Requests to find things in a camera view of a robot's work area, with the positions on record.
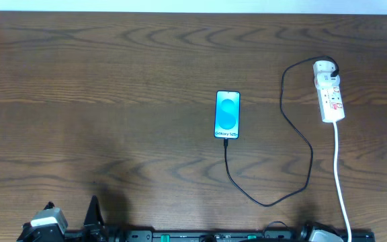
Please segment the blue Galaxy smartphone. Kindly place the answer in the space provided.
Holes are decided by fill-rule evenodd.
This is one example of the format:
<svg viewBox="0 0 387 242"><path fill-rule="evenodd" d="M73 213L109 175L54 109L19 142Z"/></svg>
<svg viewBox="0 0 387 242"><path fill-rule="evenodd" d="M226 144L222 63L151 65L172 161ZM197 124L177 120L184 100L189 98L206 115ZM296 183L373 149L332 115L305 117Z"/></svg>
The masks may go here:
<svg viewBox="0 0 387 242"><path fill-rule="evenodd" d="M237 91L216 92L214 137L237 139L240 130L241 95Z"/></svg>

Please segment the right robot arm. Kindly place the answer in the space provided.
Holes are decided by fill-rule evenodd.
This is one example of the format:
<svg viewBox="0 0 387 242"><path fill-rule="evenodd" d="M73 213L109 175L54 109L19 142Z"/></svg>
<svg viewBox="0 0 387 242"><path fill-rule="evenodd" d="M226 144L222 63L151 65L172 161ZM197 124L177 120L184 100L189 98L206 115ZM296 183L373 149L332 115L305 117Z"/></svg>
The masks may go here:
<svg viewBox="0 0 387 242"><path fill-rule="evenodd" d="M307 221L299 228L298 238L309 242L343 242L335 228L313 221Z"/></svg>

